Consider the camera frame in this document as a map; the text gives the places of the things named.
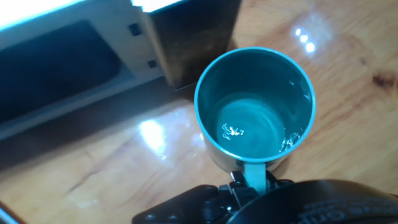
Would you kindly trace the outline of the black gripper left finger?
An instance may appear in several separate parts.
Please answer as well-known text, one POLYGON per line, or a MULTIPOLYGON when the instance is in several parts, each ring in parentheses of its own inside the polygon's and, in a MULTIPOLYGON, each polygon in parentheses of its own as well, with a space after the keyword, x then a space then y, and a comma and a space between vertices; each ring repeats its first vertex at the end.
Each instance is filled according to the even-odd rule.
POLYGON ((227 185, 199 185, 132 218, 132 224, 226 223, 239 206, 227 185))

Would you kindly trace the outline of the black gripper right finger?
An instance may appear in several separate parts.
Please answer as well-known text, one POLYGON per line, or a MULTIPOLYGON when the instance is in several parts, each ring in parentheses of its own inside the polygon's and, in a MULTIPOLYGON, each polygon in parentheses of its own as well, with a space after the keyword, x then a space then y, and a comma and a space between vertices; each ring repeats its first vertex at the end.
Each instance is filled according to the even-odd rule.
MULTIPOLYGON (((270 190, 294 183, 294 181, 289 179, 277 180, 276 177, 268 170, 266 171, 266 174, 266 182, 269 184, 270 190)), ((232 171, 231 177, 233 181, 229 183, 229 190, 236 199, 254 199, 259 195, 254 188, 248 186, 248 183, 241 171, 232 171)))

